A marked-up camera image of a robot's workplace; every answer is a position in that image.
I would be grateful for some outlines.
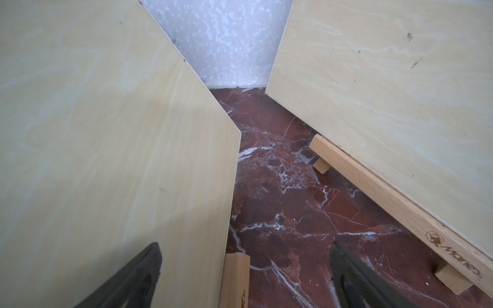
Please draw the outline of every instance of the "black object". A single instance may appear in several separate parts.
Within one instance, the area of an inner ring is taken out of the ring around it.
[[[417,308],[339,244],[332,245],[329,259],[342,308]]]
[[[162,256],[152,243],[75,308],[149,308]]]

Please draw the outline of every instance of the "dark stain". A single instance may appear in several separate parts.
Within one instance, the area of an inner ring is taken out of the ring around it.
[[[413,69],[416,66],[416,64],[418,64],[421,61],[421,59],[422,58],[420,58],[419,60],[417,60],[416,62],[414,62],[413,66],[411,66],[411,69]]]
[[[269,166],[280,166],[281,165],[281,160],[280,159],[270,159],[267,164]]]
[[[306,158],[312,158],[315,156],[315,153],[309,149],[303,149],[303,150],[301,150],[300,153],[301,153],[301,155],[305,156]]]
[[[308,141],[304,140],[304,139],[301,139],[301,140],[297,140],[295,142],[292,142],[290,145],[289,145],[289,149],[291,150],[291,152],[293,153],[296,153],[298,152],[299,150],[301,150],[302,147],[304,147],[305,145],[308,144]]]
[[[289,247],[286,242],[278,235],[271,234],[268,237],[268,243],[272,250],[276,250],[283,255],[287,255],[289,253]]]
[[[285,268],[287,268],[288,266],[291,265],[291,260],[289,258],[281,259],[281,260],[277,261],[277,265],[280,268],[285,269]]]

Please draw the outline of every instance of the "wooden easel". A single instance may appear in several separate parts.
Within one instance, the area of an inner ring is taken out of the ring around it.
[[[493,297],[493,260],[487,255],[325,137],[316,135],[310,148],[320,156],[317,171],[335,168],[447,262],[435,275],[454,293],[475,284]]]

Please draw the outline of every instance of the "plywood panel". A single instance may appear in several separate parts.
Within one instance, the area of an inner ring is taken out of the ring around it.
[[[217,307],[240,131],[137,0],[0,2],[0,298],[71,307],[152,241]]]
[[[493,256],[493,3],[295,0],[267,94]]]
[[[321,135],[312,149],[440,257],[493,297],[493,260]]]

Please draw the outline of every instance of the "marble tile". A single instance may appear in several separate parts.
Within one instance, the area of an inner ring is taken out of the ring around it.
[[[433,275],[439,256],[337,171],[315,171],[315,130],[264,89],[212,94],[242,131],[227,252],[251,257],[250,308],[339,307],[334,240],[422,308],[493,307],[474,286],[453,294]]]

